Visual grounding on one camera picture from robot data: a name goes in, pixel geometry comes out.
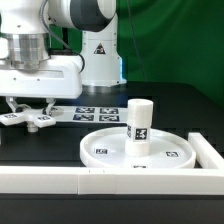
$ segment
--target black table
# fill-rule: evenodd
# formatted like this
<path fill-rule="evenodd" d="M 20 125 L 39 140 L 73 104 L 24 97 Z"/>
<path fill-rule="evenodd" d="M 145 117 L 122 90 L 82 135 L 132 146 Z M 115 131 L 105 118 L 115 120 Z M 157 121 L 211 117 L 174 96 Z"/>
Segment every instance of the black table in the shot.
<path fill-rule="evenodd" d="M 136 83 L 111 94 L 83 93 L 58 105 L 127 107 L 132 98 L 154 102 L 152 128 L 187 139 L 200 132 L 224 155 L 224 110 L 186 84 Z M 42 100 L 24 100 L 42 107 Z M 8 107 L 1 100 L 1 113 Z M 1 126 L 0 165 L 80 167 L 80 140 L 118 124 L 58 123 L 27 133 L 25 124 Z M 224 196 L 165 195 L 0 195 L 0 223 L 222 223 Z"/>

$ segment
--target warning label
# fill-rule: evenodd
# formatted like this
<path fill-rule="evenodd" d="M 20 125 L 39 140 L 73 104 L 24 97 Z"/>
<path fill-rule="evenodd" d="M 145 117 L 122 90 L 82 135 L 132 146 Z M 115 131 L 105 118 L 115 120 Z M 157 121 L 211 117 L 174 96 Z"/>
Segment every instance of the warning label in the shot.
<path fill-rule="evenodd" d="M 106 54 L 103 45 L 100 43 L 96 50 L 94 51 L 94 54 Z"/>

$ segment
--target round white tray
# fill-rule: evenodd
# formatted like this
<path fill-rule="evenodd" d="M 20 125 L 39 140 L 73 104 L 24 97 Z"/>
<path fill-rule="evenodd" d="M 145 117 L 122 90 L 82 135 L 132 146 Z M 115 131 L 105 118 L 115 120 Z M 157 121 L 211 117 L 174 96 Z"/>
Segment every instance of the round white tray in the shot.
<path fill-rule="evenodd" d="M 87 135 L 80 143 L 80 157 L 87 167 L 111 168 L 193 168 L 196 153 L 176 135 L 150 130 L 150 154 L 125 153 L 126 127 L 108 128 Z"/>

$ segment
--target green backdrop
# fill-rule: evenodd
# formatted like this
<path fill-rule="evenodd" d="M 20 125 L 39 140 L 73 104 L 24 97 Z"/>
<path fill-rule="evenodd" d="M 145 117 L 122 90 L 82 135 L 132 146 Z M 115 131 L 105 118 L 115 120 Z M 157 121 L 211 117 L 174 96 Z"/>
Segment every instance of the green backdrop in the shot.
<path fill-rule="evenodd" d="M 193 85 L 224 108 L 224 0 L 130 2 L 148 81 Z M 118 53 L 124 59 L 124 76 L 129 81 L 145 81 L 126 0 L 117 0 L 117 13 Z M 81 51 L 81 32 L 69 30 L 69 44 Z"/>

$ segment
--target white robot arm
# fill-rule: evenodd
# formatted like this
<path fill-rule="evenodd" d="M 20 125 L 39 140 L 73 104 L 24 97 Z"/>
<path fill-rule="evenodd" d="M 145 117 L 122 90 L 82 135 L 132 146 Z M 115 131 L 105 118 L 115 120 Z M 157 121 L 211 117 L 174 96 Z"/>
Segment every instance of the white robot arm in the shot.
<path fill-rule="evenodd" d="M 23 121 L 38 127 L 51 125 L 30 116 L 34 111 L 17 105 L 15 98 L 46 98 L 49 105 L 44 112 L 48 116 L 55 99 L 77 98 L 82 92 L 81 58 L 51 55 L 49 28 L 44 24 L 98 32 L 110 23 L 115 11 L 116 0 L 0 0 L 0 96 L 6 97 L 14 113 L 25 114 L 0 121 L 5 125 Z"/>

